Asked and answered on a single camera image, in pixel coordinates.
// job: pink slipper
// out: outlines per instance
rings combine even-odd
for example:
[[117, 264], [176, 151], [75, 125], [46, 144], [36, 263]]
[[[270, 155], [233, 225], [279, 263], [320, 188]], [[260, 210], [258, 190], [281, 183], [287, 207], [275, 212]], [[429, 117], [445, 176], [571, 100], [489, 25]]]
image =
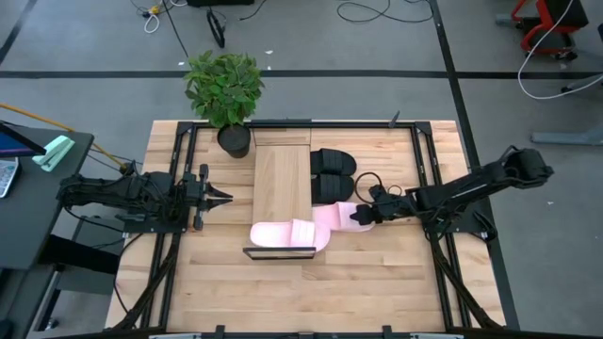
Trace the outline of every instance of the pink slipper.
[[365, 232], [373, 228], [375, 224], [361, 226], [358, 221], [350, 218], [356, 213], [355, 202], [336, 202], [334, 204], [312, 207], [314, 222], [324, 225], [333, 231], [339, 232]]
[[255, 246], [314, 247], [324, 249], [331, 238], [331, 230], [317, 226], [312, 221], [292, 219], [289, 222], [257, 222], [252, 226], [250, 238]]

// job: concrete floor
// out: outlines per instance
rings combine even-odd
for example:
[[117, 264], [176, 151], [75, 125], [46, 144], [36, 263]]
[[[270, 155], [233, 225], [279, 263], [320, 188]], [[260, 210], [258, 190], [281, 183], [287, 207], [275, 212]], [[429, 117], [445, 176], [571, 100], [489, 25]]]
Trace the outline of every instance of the concrete floor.
[[[135, 0], [150, 6], [151, 0]], [[380, 1], [371, 1], [375, 7]], [[392, 14], [429, 15], [425, 4], [393, 0]], [[547, 58], [530, 62], [538, 72], [603, 72], [603, 2], [582, 0], [591, 25], [576, 35], [588, 54], [564, 67]], [[494, 24], [514, 0], [439, 0], [457, 71], [514, 72], [523, 62], [518, 32]], [[255, 7], [217, 8], [228, 18], [224, 52], [247, 52], [262, 69], [444, 71], [432, 22], [401, 24], [377, 20], [349, 24], [336, 16], [335, 0], [271, 0], [248, 21], [237, 18]], [[0, 41], [17, 22], [25, 0], [0, 2]], [[184, 83], [153, 79], [7, 79], [2, 71], [177, 71], [186, 61], [167, 16], [152, 35], [127, 0], [39, 0], [0, 64], [0, 101], [93, 133], [113, 153], [142, 160], [153, 120], [190, 119]], [[350, 10], [349, 15], [363, 12]], [[191, 55], [216, 50], [204, 10], [175, 8], [173, 19]], [[447, 79], [266, 78], [257, 118], [457, 120]], [[532, 80], [536, 93], [556, 93], [563, 81]], [[507, 190], [492, 199], [514, 303], [523, 330], [603, 335], [603, 201], [601, 150], [595, 147], [533, 145], [532, 131], [579, 131], [603, 121], [600, 89], [554, 101], [526, 97], [513, 80], [461, 80], [464, 103], [482, 163], [510, 144], [535, 147], [556, 174], [527, 191]], [[7, 111], [1, 120], [41, 123]], [[126, 137], [131, 140], [125, 144]], [[87, 161], [87, 176], [115, 172]], [[98, 206], [78, 211], [111, 216]], [[75, 221], [61, 216], [55, 233], [69, 236]], [[58, 329], [32, 337], [99, 331], [108, 298], [65, 293], [54, 316]]]

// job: white cable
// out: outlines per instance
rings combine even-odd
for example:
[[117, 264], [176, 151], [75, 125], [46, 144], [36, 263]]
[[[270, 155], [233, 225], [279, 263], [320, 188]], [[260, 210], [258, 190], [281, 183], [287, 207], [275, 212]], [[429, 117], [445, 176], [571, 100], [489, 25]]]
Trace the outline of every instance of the white cable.
[[597, 84], [601, 81], [603, 81], [603, 75], [601, 75], [600, 77], [598, 77], [595, 81], [593, 81], [592, 83], [582, 86], [579, 89], [572, 89], [569, 90], [565, 93], [560, 93], [557, 95], [551, 95], [551, 96], [545, 96], [545, 97], [539, 97], [539, 96], [535, 96], [531, 93], [529, 93], [525, 88], [524, 88], [524, 84], [521, 82], [521, 73], [524, 71], [524, 68], [526, 67], [526, 65], [528, 64], [528, 61], [531, 58], [531, 55], [534, 53], [534, 51], [536, 50], [536, 48], [538, 48], [538, 46], [540, 45], [540, 43], [548, 36], [548, 34], [550, 34], [550, 32], [552, 32], [555, 28], [557, 28], [557, 26], [561, 23], [561, 21], [563, 20], [563, 18], [565, 17], [565, 15], [567, 14], [567, 12], [569, 12], [569, 9], [572, 7], [572, 4], [574, 3], [574, 0], [570, 0], [569, 5], [567, 6], [567, 8], [565, 9], [565, 12], [563, 13], [562, 17], [559, 18], [559, 21], [556, 22], [553, 27], [551, 29], [548, 30], [548, 32], [546, 32], [544, 34], [544, 36], [542, 38], [540, 38], [538, 40], [538, 42], [536, 42], [536, 44], [531, 48], [530, 53], [528, 54], [528, 56], [526, 57], [526, 60], [524, 61], [523, 65], [521, 65], [521, 68], [519, 69], [519, 71], [517, 72], [517, 81], [519, 82], [519, 87], [521, 87], [521, 90], [524, 91], [524, 93], [526, 93], [526, 95], [528, 95], [530, 98], [532, 99], [536, 99], [536, 100], [549, 100], [549, 99], [556, 99], [556, 98], [561, 98], [567, 94], [572, 94], [572, 93], [576, 93], [577, 91], [583, 90], [583, 89], [587, 89], [590, 86]]
[[[156, 25], [156, 26], [155, 26], [155, 28], [153, 28], [152, 30], [149, 30], [149, 29], [148, 29], [148, 27], [149, 27], [149, 22], [150, 22], [150, 21], [151, 21], [153, 18], [155, 18], [155, 20], [157, 20], [157, 25]], [[159, 29], [159, 18], [157, 18], [157, 16], [156, 16], [156, 15], [151, 14], [151, 16], [149, 17], [149, 19], [147, 19], [147, 22], [144, 24], [144, 31], [145, 31], [146, 33], [151, 34], [151, 33], [154, 33], [154, 32], [155, 32], [157, 29]]]
[[180, 4], [180, 5], [178, 5], [178, 1], [179, 1], [179, 0], [176, 0], [176, 1], [170, 0], [170, 3], [171, 3], [172, 5], [174, 5], [174, 6], [176, 6], [176, 7], [183, 7], [183, 6], [188, 5], [188, 3], [187, 3], [186, 1], [185, 1], [185, 3], [184, 3], [184, 4]]

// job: blue device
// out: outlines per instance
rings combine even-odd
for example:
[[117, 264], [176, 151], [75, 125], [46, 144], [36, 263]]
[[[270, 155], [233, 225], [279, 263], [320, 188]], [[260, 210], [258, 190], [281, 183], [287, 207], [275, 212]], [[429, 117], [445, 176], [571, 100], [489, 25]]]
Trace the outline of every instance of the blue device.
[[19, 156], [39, 154], [46, 154], [42, 146], [0, 123], [0, 199], [7, 196], [19, 174]]

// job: wooden surface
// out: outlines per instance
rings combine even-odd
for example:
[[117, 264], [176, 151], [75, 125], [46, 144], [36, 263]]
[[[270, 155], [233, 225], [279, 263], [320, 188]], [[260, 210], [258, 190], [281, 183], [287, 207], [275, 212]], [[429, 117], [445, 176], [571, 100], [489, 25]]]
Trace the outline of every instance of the wooden surface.
[[253, 223], [312, 220], [310, 146], [257, 146]]
[[[155, 122], [145, 171], [168, 170], [176, 123]], [[432, 129], [444, 181], [465, 175], [455, 122], [432, 121]], [[262, 137], [270, 140], [268, 144], [277, 142], [276, 137]], [[307, 134], [283, 137], [297, 144]], [[311, 151], [322, 147], [354, 156], [355, 176], [371, 170], [379, 173], [385, 186], [419, 185], [410, 133], [405, 130], [312, 130]], [[185, 152], [183, 147], [181, 164]], [[254, 145], [248, 156], [233, 159], [216, 143], [216, 131], [203, 130], [198, 135], [193, 171], [201, 163], [208, 164], [211, 183], [233, 194], [235, 200], [206, 214], [202, 232], [189, 226], [183, 235], [169, 331], [213, 331], [216, 325], [226, 325], [227, 331], [381, 331], [386, 324], [394, 331], [444, 328], [429, 244], [415, 218], [387, 222], [361, 234], [333, 233], [327, 248], [313, 261], [252, 262], [247, 258], [241, 249], [251, 245], [255, 157]], [[367, 197], [367, 189], [374, 184], [373, 178], [363, 179], [361, 194]], [[358, 202], [355, 196], [351, 200]], [[456, 234], [455, 239], [466, 286], [491, 317], [504, 323], [486, 246], [468, 234]], [[154, 242], [155, 236], [146, 234], [123, 255], [117, 284], [128, 307], [147, 283]], [[160, 287], [157, 294], [161, 296], [162, 291]], [[460, 325], [453, 289], [448, 291], [455, 324]], [[153, 319], [157, 319], [159, 301], [155, 299]], [[115, 324], [123, 315], [113, 298], [106, 324]]]

